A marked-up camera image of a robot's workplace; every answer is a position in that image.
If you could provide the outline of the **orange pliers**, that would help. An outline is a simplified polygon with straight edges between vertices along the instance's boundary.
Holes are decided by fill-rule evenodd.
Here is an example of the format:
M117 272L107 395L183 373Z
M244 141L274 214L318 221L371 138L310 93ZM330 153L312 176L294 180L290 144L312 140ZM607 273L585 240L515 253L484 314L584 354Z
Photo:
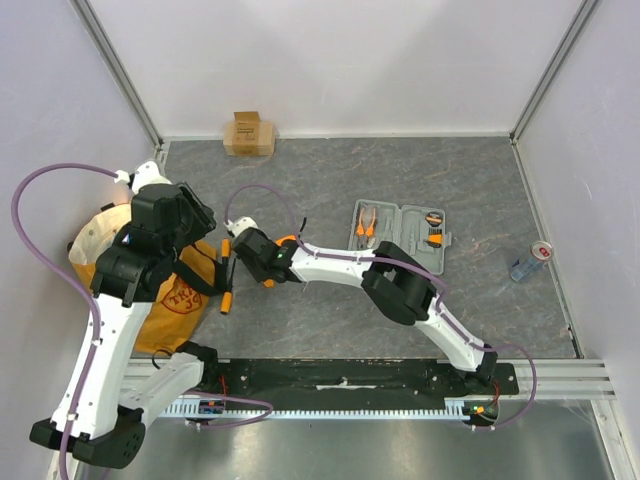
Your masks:
M370 249L374 246L377 221L378 209L375 206L366 205L360 208L355 228L357 250Z

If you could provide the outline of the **grey plastic tool case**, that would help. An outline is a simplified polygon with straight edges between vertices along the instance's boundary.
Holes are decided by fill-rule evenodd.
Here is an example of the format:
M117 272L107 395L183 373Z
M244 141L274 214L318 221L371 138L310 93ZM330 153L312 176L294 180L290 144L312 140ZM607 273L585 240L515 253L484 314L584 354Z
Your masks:
M355 228L359 210L362 206L371 205L378 209L378 221L375 231L375 249L383 241L393 242L408 253L426 270L434 275L444 273L445 251L451 245L451 233L447 231L447 216L442 209L415 205L399 206L395 203L376 200L357 200L352 215L352 231L348 249L356 249ZM437 211L444 215L444 244L441 248L431 248L425 242L428 224L425 216Z

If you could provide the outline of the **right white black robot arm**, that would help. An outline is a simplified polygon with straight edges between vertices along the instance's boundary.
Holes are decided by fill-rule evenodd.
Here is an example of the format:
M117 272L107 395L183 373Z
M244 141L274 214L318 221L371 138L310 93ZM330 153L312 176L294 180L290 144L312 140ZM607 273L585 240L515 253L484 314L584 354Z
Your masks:
M437 278L393 242L376 249L346 251L301 242L276 242L256 225L228 225L232 248L258 282L325 282L363 290L389 320L414 326L446 355L467 392L483 392L494 381L498 354L472 335L450 312Z

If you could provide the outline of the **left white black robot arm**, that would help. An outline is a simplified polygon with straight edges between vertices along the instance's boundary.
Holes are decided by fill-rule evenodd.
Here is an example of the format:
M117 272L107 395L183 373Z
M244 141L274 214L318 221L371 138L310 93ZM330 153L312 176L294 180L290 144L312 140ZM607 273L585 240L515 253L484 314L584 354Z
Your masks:
M133 173L112 173L129 186L131 221L101 253L88 287L87 330L66 392L54 413L33 424L32 443L88 465L123 469L151 424L187 390L216 388L220 369L186 351L171 356L124 393L130 354L141 327L184 248L216 227L213 211L185 183L174 184L149 160Z

